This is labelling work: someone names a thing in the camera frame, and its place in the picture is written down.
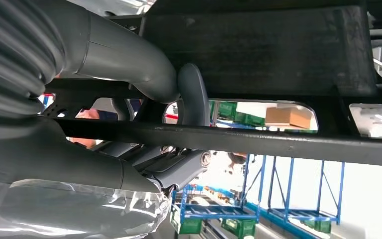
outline black plastic panel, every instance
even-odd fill
[[[143,36],[208,92],[370,96],[375,72],[361,6],[146,17]]]

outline blue metal rack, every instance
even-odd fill
[[[267,212],[282,218],[284,222],[287,222],[290,218],[292,218],[292,219],[297,219],[300,221],[332,221],[332,222],[336,222],[337,224],[340,224],[340,214],[341,214],[341,207],[342,207],[343,177],[344,177],[344,173],[345,173],[345,163],[342,162],[342,166],[341,166],[339,198],[338,198],[338,201],[336,201],[336,198],[335,198],[335,196],[331,190],[329,181],[327,180],[326,174],[324,173],[324,161],[321,161],[321,178],[320,178],[320,185],[319,185],[319,192],[318,192],[317,209],[315,209],[315,210],[301,210],[301,209],[290,209],[289,208],[290,190],[292,187],[293,165],[294,165],[294,158],[291,158],[290,167],[289,167],[289,178],[288,178],[286,198],[285,198],[284,192],[282,189],[282,185],[281,185],[281,182],[279,180],[278,171],[276,169],[276,157],[273,158],[272,177],[271,177],[271,181],[270,181],[269,200],[268,200],[268,207],[269,208],[268,208]],[[278,208],[272,208],[271,207],[273,183],[274,183],[275,177],[277,178],[277,181],[279,184],[279,189],[280,189],[281,196],[282,196],[282,202],[283,202],[285,208],[278,209]],[[337,214],[336,215],[332,215],[332,214],[329,214],[327,212],[323,212],[320,210],[321,193],[322,193],[322,188],[323,188],[323,179],[325,180],[325,182],[328,186],[328,189],[332,195],[332,198],[334,200],[334,203],[336,205],[336,208],[337,208]]]
[[[188,193],[191,190],[191,186],[187,185],[183,189],[181,203],[175,205],[178,208],[180,208],[180,215],[181,215],[180,223],[183,223],[185,219],[204,219],[204,220],[205,219],[254,219],[256,220],[256,222],[258,222],[260,217],[260,207],[258,207],[258,209],[253,214],[248,213],[244,210],[244,206],[245,206],[244,202],[245,202],[246,195],[248,194],[248,191],[246,191],[248,164],[249,164],[251,156],[253,155],[249,155],[249,154],[247,155],[245,172],[244,172],[244,185],[243,185],[243,190],[241,194],[242,197],[240,199],[241,203],[239,206],[209,205],[205,207],[205,206],[196,205],[196,204],[187,204]],[[257,176],[254,178],[252,183],[253,185],[258,175],[261,174],[261,177],[260,177],[261,181],[260,181],[260,188],[259,188],[259,195],[258,195],[259,202],[261,201],[261,194],[263,191],[262,180],[264,177],[265,165],[266,165],[266,157],[263,156],[263,166],[260,168],[259,172],[257,173]]]

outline plastic sheet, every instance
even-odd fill
[[[140,239],[170,210],[162,193],[22,180],[0,183],[0,239]]]

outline person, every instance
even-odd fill
[[[230,169],[229,174],[232,174],[234,172],[235,164],[244,164],[247,160],[246,153],[229,152],[228,157],[231,160],[231,163],[228,166],[228,168]]]

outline cardboard box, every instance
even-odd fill
[[[266,126],[291,129],[310,129],[311,116],[304,110],[292,108],[267,108]]]

